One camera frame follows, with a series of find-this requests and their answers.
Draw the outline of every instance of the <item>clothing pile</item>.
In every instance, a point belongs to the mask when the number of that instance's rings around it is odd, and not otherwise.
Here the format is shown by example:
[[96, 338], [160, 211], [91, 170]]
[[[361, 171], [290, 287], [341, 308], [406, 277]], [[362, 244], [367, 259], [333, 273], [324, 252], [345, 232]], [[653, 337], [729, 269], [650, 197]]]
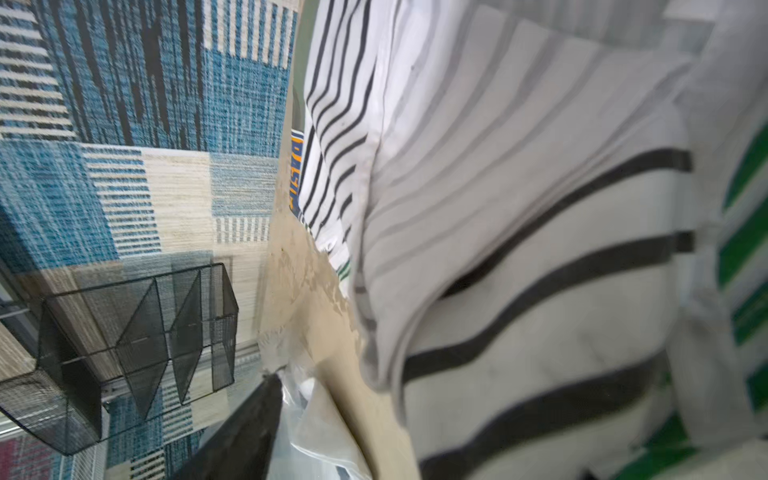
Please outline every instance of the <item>clothing pile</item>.
[[652, 478], [768, 432], [768, 2], [312, 21], [296, 208], [423, 478]]

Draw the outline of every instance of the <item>black wire mesh basket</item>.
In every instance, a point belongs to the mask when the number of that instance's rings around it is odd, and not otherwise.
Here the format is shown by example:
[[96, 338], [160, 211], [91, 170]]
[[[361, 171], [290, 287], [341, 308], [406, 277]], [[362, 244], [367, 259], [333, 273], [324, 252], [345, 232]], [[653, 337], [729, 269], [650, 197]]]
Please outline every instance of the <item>black wire mesh basket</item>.
[[[135, 405], [124, 429], [168, 414], [155, 407], [169, 363], [180, 406], [231, 385], [237, 313], [222, 263], [46, 297], [35, 369], [0, 382], [0, 410], [60, 453], [80, 452], [120, 433], [103, 425], [107, 392], [114, 400], [123, 384]], [[96, 338], [84, 342], [84, 332]], [[201, 368], [210, 391], [193, 394]]]

